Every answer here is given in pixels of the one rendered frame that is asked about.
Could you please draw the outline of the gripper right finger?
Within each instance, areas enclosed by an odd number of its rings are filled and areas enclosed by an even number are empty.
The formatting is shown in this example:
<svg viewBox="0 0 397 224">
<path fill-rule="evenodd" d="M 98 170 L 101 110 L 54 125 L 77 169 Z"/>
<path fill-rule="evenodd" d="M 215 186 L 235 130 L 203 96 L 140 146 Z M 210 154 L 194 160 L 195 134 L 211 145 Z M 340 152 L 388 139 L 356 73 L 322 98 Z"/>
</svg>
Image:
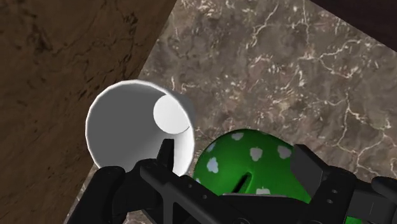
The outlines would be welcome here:
<svg viewBox="0 0 397 224">
<path fill-rule="evenodd" d="M 397 179 L 362 181 L 326 164 L 304 144 L 294 145 L 290 169 L 311 197 L 297 224 L 344 224 L 348 216 L 369 224 L 397 224 Z"/>
</svg>

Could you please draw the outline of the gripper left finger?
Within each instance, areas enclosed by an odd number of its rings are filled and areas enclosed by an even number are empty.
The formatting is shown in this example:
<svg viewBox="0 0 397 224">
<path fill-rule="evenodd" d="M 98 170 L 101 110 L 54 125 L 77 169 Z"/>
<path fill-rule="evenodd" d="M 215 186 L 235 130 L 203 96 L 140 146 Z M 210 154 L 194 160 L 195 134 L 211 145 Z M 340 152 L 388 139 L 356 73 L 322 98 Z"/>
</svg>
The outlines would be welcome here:
<svg viewBox="0 0 397 224">
<path fill-rule="evenodd" d="M 67 224 L 123 224 L 144 210 L 156 224 L 245 224 L 244 215 L 189 176 L 172 172 L 174 141 L 130 172 L 102 167 L 93 175 Z"/>
</svg>

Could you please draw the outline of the green ball with white prints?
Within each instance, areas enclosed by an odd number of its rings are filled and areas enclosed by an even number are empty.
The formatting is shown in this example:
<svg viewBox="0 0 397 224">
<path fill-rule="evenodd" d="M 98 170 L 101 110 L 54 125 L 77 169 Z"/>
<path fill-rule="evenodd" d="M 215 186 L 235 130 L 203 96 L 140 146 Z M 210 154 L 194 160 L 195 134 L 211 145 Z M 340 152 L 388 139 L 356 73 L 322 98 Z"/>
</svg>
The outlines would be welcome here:
<svg viewBox="0 0 397 224">
<path fill-rule="evenodd" d="M 275 224 L 295 212 L 295 207 L 263 204 L 259 198 L 283 195 L 305 206 L 310 195 L 290 169 L 292 145 L 253 129 L 227 132 L 215 139 L 199 156 L 193 178 L 216 195 L 243 193 L 254 197 L 241 208 L 258 216 L 273 216 Z"/>
</svg>

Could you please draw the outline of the white cup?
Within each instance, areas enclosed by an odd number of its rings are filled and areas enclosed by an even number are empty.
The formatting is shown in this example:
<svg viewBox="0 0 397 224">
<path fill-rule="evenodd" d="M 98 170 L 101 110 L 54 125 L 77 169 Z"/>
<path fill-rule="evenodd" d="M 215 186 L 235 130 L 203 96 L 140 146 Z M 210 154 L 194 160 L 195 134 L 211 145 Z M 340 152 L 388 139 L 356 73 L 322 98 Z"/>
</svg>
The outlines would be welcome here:
<svg viewBox="0 0 397 224">
<path fill-rule="evenodd" d="M 149 81 L 120 81 L 103 90 L 88 110 L 88 150 L 98 168 L 131 171 L 138 161 L 155 158 L 164 139 L 173 139 L 173 171 L 184 175 L 194 156 L 194 112 L 183 94 Z"/>
</svg>

